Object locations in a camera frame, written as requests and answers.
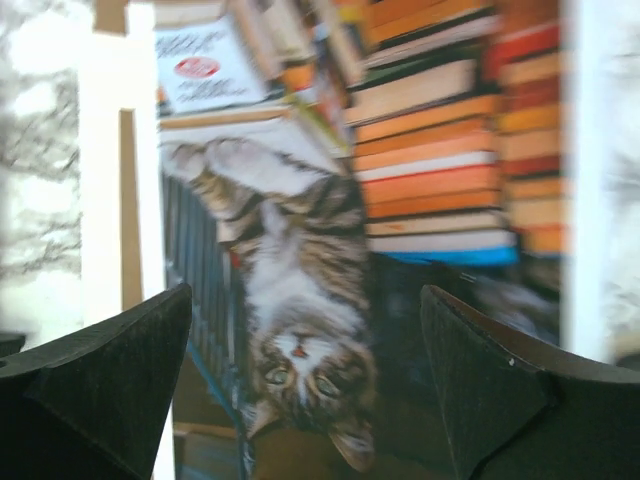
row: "cat eye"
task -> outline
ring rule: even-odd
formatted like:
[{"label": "cat eye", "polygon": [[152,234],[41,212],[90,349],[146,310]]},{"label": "cat eye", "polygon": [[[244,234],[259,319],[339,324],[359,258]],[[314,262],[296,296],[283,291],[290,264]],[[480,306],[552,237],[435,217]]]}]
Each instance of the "cat eye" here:
[{"label": "cat eye", "polygon": [[316,378],[316,387],[318,387],[320,393],[327,397],[337,397],[340,394],[340,390],[324,377]]},{"label": "cat eye", "polygon": [[284,368],[276,368],[265,375],[267,382],[273,385],[282,385],[289,378],[289,372]]}]

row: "pink cat nose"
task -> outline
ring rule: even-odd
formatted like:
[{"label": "pink cat nose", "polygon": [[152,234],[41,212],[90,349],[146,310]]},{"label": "pink cat nose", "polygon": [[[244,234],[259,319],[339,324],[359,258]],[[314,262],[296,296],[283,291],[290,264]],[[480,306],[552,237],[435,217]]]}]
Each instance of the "pink cat nose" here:
[{"label": "pink cat nose", "polygon": [[298,345],[295,348],[295,350],[293,350],[293,352],[291,352],[291,355],[293,355],[294,357],[298,357],[298,358],[307,358],[309,356],[309,355],[307,355],[307,352],[305,352],[300,345]]}]

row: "white book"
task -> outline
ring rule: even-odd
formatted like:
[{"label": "white book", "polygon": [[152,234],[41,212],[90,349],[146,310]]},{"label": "white book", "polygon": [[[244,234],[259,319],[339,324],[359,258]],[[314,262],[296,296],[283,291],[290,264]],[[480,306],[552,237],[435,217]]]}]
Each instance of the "white book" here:
[{"label": "white book", "polygon": [[156,30],[159,83],[174,113],[259,103],[268,88],[233,18]]},{"label": "white book", "polygon": [[405,175],[448,170],[450,168],[487,165],[493,163],[495,159],[495,152],[467,152],[448,157],[430,158],[427,160],[418,160],[417,162],[374,168],[373,170],[363,170],[356,172],[356,177],[361,182],[368,182],[382,178],[403,177]]},{"label": "white book", "polygon": [[472,232],[434,233],[368,237],[374,252],[460,252],[515,245],[515,236],[508,230],[478,230]]}]

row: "red oval logo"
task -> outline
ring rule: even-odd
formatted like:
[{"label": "red oval logo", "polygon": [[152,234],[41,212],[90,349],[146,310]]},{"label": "red oval logo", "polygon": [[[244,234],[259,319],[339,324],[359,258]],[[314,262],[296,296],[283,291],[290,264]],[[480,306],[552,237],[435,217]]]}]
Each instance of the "red oval logo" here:
[{"label": "red oval logo", "polygon": [[207,78],[220,70],[220,64],[212,58],[189,57],[173,69],[178,75],[189,78]]}]

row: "cat paw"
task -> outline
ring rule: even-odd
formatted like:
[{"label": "cat paw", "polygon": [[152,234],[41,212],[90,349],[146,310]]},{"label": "cat paw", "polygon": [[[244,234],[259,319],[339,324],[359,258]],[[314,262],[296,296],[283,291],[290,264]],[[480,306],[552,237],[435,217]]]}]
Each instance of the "cat paw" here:
[{"label": "cat paw", "polygon": [[160,166],[165,175],[189,183],[204,172],[206,160],[196,145],[165,143],[160,145]]},{"label": "cat paw", "polygon": [[295,197],[326,174],[293,165],[286,156],[249,139],[218,138],[205,147],[207,167],[263,195]]}]

